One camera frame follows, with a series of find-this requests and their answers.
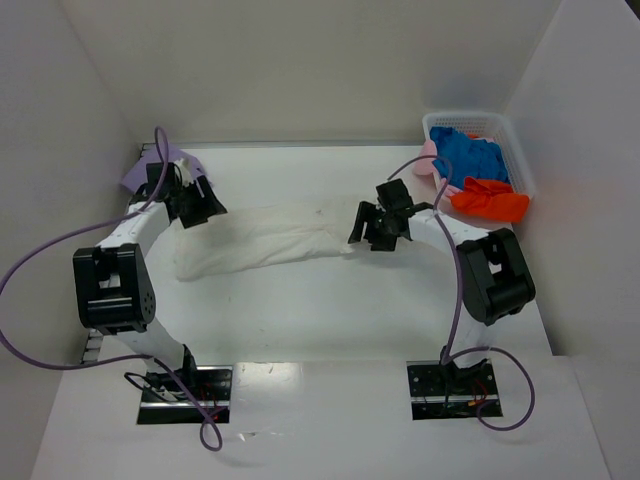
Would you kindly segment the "white t shirt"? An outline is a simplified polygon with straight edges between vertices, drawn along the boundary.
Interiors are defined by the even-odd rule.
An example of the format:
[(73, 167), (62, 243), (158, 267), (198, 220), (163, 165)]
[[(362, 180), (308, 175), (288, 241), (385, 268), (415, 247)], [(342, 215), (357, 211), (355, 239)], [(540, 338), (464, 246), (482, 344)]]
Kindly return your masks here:
[(174, 271), (180, 281), (278, 264), (349, 255), (360, 198), (249, 208), (215, 215), (175, 234)]

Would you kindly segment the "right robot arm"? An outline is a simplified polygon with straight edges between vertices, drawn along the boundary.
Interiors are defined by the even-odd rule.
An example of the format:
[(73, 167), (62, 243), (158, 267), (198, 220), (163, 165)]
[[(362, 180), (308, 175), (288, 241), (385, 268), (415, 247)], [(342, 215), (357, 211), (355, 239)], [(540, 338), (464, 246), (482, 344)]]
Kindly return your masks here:
[(393, 252), (401, 239), (452, 256), (456, 276), (454, 316), (439, 363), (453, 379), (486, 362), (493, 325), (532, 302), (536, 288), (514, 232), (464, 223), (428, 202), (416, 203), (400, 179), (376, 187), (375, 203), (359, 203), (348, 242)]

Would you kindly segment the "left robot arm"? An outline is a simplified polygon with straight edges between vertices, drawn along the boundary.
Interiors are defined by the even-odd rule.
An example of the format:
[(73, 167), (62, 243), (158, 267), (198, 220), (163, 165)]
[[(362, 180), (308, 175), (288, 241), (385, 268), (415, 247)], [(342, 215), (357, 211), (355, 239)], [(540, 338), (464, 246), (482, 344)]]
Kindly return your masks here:
[(150, 386), (161, 398), (179, 386), (195, 393), (203, 377), (190, 349), (174, 339), (157, 316), (158, 300), (145, 257), (173, 223), (188, 229), (225, 214), (208, 178), (187, 158), (146, 165), (147, 182), (131, 199), (125, 218), (96, 246), (73, 255), (82, 325), (125, 344), (147, 365)]

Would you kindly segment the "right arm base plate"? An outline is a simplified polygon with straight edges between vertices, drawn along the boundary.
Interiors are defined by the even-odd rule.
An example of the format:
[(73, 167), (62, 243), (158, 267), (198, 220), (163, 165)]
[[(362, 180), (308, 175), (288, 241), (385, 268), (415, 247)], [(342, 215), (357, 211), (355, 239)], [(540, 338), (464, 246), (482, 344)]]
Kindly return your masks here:
[(406, 365), (412, 419), (475, 418), (477, 410), (489, 418), (502, 417), (494, 370), (488, 360), (470, 368), (437, 361)]

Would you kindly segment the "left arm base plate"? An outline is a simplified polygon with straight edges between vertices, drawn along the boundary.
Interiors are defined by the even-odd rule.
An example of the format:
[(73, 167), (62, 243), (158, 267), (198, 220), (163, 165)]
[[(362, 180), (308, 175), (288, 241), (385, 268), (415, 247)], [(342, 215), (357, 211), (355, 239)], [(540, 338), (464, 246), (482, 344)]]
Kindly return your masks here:
[[(141, 391), (138, 425), (198, 424), (202, 421), (199, 410), (168, 374), (133, 374), (129, 378)], [(192, 383), (187, 379), (183, 382), (216, 423), (227, 424), (232, 380), (232, 366), (200, 366)]]

